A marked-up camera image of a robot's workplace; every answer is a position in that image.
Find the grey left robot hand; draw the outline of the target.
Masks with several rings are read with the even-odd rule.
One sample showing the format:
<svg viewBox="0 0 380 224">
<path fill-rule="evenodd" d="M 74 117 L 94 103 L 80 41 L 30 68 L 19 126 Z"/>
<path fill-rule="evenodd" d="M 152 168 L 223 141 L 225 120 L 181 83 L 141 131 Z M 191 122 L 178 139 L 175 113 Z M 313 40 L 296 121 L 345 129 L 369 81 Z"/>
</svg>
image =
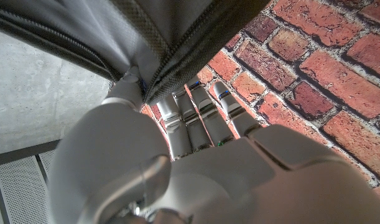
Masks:
<svg viewBox="0 0 380 224">
<path fill-rule="evenodd" d="M 338 154 L 280 125 L 260 127 L 222 87 L 224 124 L 197 134 L 164 102 L 171 143 L 140 112 L 131 67 L 59 142 L 49 175 L 51 223 L 380 223 L 380 197 Z"/>
</svg>

